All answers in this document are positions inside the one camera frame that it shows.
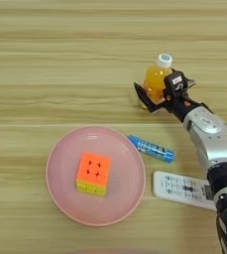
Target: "pink plate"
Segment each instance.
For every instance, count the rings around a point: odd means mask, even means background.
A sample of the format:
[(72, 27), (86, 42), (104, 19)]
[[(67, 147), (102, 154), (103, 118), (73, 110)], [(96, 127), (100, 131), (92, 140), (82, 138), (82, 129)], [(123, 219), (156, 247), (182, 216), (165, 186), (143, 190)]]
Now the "pink plate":
[[(76, 191), (75, 177), (84, 151), (112, 160), (105, 197)], [(141, 156), (125, 136), (104, 127), (83, 127), (58, 141), (48, 159), (46, 179), (53, 200), (67, 216), (85, 225), (106, 226), (137, 207), (146, 175)]]

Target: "orange bottle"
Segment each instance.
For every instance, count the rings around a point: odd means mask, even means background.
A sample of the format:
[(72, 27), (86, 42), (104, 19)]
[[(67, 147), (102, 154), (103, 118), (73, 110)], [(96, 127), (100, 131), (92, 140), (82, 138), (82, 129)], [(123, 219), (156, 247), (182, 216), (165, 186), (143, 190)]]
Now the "orange bottle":
[(165, 77), (172, 73), (171, 63), (171, 55), (160, 54), (157, 62), (147, 70), (144, 88), (150, 99), (156, 104), (164, 100)]

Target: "rubik's cube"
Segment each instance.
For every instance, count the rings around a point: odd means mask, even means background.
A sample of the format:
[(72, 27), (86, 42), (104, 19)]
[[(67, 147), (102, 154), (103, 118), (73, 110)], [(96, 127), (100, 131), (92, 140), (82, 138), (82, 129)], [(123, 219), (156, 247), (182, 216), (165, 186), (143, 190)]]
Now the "rubik's cube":
[(83, 153), (76, 177), (76, 189), (81, 192), (105, 196), (111, 160), (109, 157)]

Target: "wooden table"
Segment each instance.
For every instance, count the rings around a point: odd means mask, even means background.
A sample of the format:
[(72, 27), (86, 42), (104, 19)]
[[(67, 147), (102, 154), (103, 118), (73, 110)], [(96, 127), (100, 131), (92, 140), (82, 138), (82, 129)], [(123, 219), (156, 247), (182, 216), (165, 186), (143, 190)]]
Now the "wooden table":
[[(155, 170), (204, 178), (181, 124), (137, 106), (133, 81), (161, 52), (197, 80), (191, 96), (227, 121), (227, 0), (0, 0), (0, 253), (220, 253), (215, 212), (152, 195)], [(57, 139), (91, 124), (177, 152), (171, 165), (144, 156), (139, 207), (99, 229), (63, 215), (45, 182)]]

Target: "blue marker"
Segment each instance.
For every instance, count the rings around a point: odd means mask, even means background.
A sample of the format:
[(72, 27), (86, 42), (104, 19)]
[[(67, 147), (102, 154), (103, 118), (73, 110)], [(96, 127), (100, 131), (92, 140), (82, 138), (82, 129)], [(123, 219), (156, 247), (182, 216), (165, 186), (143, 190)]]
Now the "blue marker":
[(175, 152), (172, 150), (160, 147), (132, 135), (128, 136), (128, 139), (140, 152), (146, 155), (153, 156), (168, 163), (171, 163), (175, 158)]

